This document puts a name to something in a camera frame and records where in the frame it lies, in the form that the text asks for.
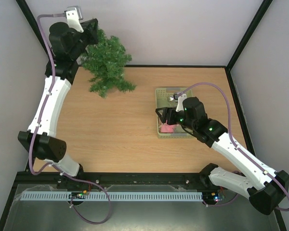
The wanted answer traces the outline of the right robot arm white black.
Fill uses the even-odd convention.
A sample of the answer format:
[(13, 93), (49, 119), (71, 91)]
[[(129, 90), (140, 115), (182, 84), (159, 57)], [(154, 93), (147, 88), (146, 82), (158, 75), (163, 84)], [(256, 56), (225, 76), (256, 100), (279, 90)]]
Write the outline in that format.
[(197, 97), (182, 95), (176, 107), (157, 108), (155, 112), (161, 123), (189, 129), (190, 135), (222, 154), (242, 173), (238, 175), (209, 164), (201, 171), (203, 187), (209, 189), (216, 185), (232, 190), (247, 198), (264, 215), (270, 215), (287, 196), (289, 174), (275, 171), (241, 146), (223, 124), (208, 118)]

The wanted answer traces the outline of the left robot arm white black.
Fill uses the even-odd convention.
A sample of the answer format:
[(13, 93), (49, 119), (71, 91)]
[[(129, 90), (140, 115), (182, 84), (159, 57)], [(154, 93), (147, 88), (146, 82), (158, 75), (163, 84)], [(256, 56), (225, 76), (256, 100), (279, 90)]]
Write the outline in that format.
[(98, 20), (80, 22), (68, 19), (50, 26), (49, 37), (41, 31), (49, 56), (45, 70), (44, 90), (37, 112), (27, 131), (18, 133), (18, 140), (28, 151), (28, 167), (32, 175), (53, 167), (68, 189), (88, 187), (83, 166), (67, 154), (65, 141), (56, 138), (57, 122), (67, 93), (79, 68), (77, 59), (88, 45), (98, 43)]

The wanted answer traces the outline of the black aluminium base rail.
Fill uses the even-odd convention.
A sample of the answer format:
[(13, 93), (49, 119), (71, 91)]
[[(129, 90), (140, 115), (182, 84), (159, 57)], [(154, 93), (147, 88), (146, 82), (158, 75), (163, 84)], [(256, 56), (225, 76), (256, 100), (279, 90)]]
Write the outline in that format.
[[(187, 190), (209, 192), (220, 190), (220, 186), (211, 185), (205, 187), (200, 181), (198, 173), (96, 173), (85, 172), (83, 180), (96, 183), (102, 187), (112, 185), (170, 185), (175, 188), (182, 187)], [(88, 189), (88, 183), (73, 181), (55, 172), (42, 172), (37, 176), (23, 171), (18, 172), (13, 187), (19, 184), (55, 185), (59, 189), (82, 190)]]

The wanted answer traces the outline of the small green christmas tree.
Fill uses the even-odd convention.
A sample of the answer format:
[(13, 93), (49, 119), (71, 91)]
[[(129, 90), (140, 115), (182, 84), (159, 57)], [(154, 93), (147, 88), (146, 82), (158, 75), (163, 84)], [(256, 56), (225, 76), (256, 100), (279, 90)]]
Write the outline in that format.
[(101, 28), (98, 28), (97, 36), (98, 43), (87, 46), (80, 57), (82, 67), (92, 74), (89, 91), (102, 98), (112, 89), (123, 93), (134, 91), (136, 85), (125, 79), (125, 66), (132, 61), (132, 56), (118, 37), (108, 37)]

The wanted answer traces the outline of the green plastic basket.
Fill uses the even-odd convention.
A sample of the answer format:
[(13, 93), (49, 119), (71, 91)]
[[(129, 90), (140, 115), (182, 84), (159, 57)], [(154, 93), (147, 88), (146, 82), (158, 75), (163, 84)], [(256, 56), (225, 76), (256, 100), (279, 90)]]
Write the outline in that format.
[(174, 107), (178, 101), (174, 100), (174, 94), (184, 91), (186, 87), (162, 87), (155, 89), (156, 108), (161, 108), (157, 113), (157, 134), (160, 139), (189, 139), (192, 136), (186, 133), (180, 125), (168, 125), (163, 108)]

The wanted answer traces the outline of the pink paper ornament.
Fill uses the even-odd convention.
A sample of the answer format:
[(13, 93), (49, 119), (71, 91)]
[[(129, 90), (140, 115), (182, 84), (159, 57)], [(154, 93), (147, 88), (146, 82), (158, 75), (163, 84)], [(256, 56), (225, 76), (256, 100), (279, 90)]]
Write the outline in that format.
[(159, 126), (159, 133), (176, 133), (178, 125), (161, 124)]

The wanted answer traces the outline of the black enclosure frame post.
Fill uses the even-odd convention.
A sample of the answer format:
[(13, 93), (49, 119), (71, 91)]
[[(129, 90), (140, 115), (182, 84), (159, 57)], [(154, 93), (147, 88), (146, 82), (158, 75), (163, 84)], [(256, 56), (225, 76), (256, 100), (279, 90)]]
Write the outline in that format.
[(45, 43), (42, 39), (42, 35), (41, 32), (39, 30), (38, 27), (38, 23), (36, 18), (34, 17), (30, 7), (28, 6), (27, 2), (25, 0), (15, 0), (17, 5), (19, 6), (21, 12), (23, 13), (24, 17), (26, 18), (28, 24), (30, 25), (32, 31), (34, 32), (36, 38), (38, 39), (41, 47), (44, 49), (45, 54), (47, 55), (48, 58), (48, 62), (50, 62), (49, 60), (49, 55), (47, 53), (47, 49), (45, 47)]

